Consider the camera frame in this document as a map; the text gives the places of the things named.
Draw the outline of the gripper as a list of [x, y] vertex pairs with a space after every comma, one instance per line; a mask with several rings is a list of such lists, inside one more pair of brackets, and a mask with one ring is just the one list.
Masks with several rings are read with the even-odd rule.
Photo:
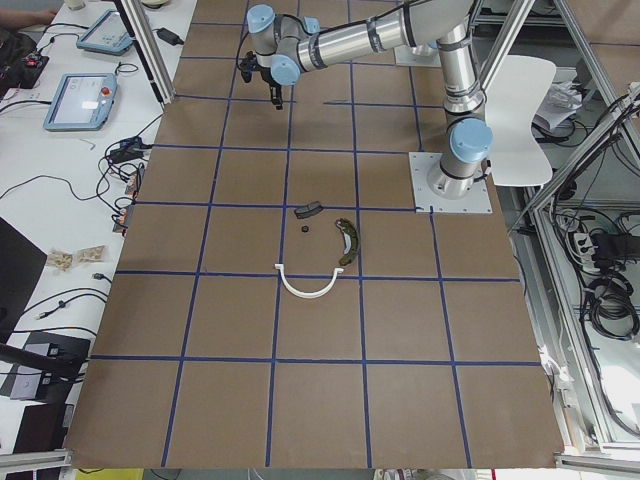
[[258, 55], [256, 57], [256, 70], [262, 80], [269, 85], [271, 104], [277, 109], [283, 109], [282, 87], [273, 79], [271, 74], [271, 60], [269, 56]]

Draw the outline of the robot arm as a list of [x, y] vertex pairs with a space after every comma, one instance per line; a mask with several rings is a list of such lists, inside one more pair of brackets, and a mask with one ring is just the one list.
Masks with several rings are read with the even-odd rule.
[[474, 60], [469, 1], [405, 1], [366, 19], [323, 28], [314, 17], [278, 13], [267, 4], [246, 14], [253, 48], [238, 59], [244, 82], [259, 74], [276, 108], [282, 89], [300, 77], [396, 47], [435, 44], [444, 79], [448, 145], [427, 174], [438, 196], [458, 200], [476, 181], [493, 142], [485, 121], [485, 90]]

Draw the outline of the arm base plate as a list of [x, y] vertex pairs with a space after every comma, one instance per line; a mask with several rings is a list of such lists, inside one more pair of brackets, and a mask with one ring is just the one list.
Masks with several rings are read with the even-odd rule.
[[416, 213], [481, 214], [493, 212], [482, 171], [466, 179], [454, 179], [441, 169], [441, 153], [410, 152], [414, 210]]
[[429, 44], [418, 47], [398, 46], [394, 48], [395, 63], [399, 66], [440, 68], [441, 62], [436, 47]]

